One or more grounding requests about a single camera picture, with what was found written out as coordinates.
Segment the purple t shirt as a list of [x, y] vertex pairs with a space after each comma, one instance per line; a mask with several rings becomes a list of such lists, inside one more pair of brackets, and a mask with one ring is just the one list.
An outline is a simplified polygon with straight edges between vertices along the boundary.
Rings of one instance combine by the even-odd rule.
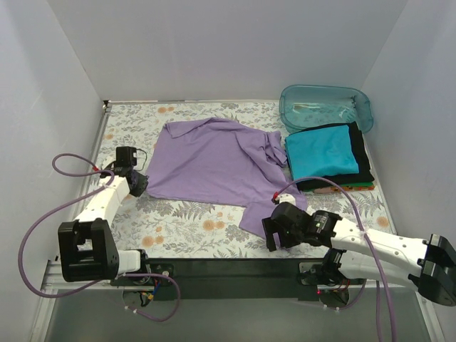
[[279, 131], [250, 128], [224, 118], [171, 122], [157, 139], [146, 175], [155, 198], [243, 207], [241, 229], [264, 237], [273, 194], [284, 188], [300, 209], [307, 201], [284, 174]]

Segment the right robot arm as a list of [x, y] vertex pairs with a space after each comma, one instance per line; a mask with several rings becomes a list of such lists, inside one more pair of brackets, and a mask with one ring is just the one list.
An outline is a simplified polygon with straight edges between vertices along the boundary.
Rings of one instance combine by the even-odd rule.
[[301, 272], [305, 285], [335, 286], [370, 279], [407, 287], [442, 306], [455, 305], [455, 249], [440, 235], [407, 238], [357, 224], [324, 210], [308, 214], [282, 202], [263, 219], [266, 246], [325, 247], [323, 259]]

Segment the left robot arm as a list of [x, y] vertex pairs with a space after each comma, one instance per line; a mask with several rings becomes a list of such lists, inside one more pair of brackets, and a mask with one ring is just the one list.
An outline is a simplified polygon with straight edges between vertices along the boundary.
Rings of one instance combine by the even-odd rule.
[[134, 284], [146, 284], [152, 275], [139, 249], [119, 250], [111, 224], [127, 196], [140, 197], [148, 177], [139, 173], [138, 149], [117, 147], [115, 159], [101, 170], [98, 192], [72, 221], [58, 228], [62, 275], [67, 282], [112, 280], [127, 274]]

